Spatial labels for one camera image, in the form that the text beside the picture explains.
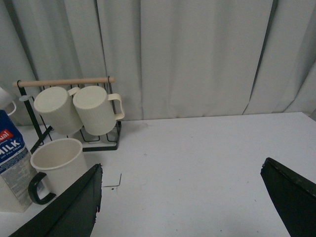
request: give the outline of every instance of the carton label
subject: carton label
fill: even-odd
[[[8,129],[5,129],[3,130],[1,133],[0,133],[0,142],[6,140],[6,139],[9,139],[13,137],[13,134],[9,132]]]

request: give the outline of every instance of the black mug handle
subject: black mug handle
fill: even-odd
[[[44,205],[46,203],[49,203],[55,196],[56,194],[49,193],[47,194],[44,198],[40,199],[39,194],[38,194],[38,185],[40,181],[46,176],[45,173],[39,172],[37,173],[33,179],[29,183],[29,195],[32,200],[32,202],[40,205]]]

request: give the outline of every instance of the wooden rod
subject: wooden rod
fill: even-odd
[[[113,83],[114,77],[108,78],[85,78],[85,79],[67,79],[67,80],[35,80],[35,81],[19,81],[19,87],[32,87],[32,86],[54,86],[54,85],[74,85],[74,84],[92,84],[92,83]]]

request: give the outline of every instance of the white curtain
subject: white curtain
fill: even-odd
[[[114,76],[125,120],[295,111],[315,116],[315,5],[0,0],[0,86],[18,96],[11,84],[19,79]],[[20,104],[17,123],[29,123],[26,117]]]

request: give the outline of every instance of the white mug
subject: white mug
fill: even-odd
[[[29,183],[31,200],[46,204],[61,195],[77,179],[88,171],[82,143],[73,138],[57,139],[38,148],[31,156],[31,165],[38,174]],[[40,199],[37,187],[40,181],[50,193]]]
[[[71,98],[77,91],[78,87],[66,91],[62,87],[54,86],[43,90],[34,101],[35,110],[59,134],[74,134],[82,128]]]
[[[14,97],[6,92],[4,89],[2,89],[2,87],[0,86],[0,110],[4,110],[10,103],[13,104],[14,109],[10,113],[8,113],[9,116],[14,114],[14,112],[16,111]]]
[[[73,103],[88,133],[96,136],[104,135],[115,127],[118,119],[124,118],[119,94],[108,95],[104,88],[95,85],[77,90]],[[114,114],[111,100],[119,100],[121,113]]]

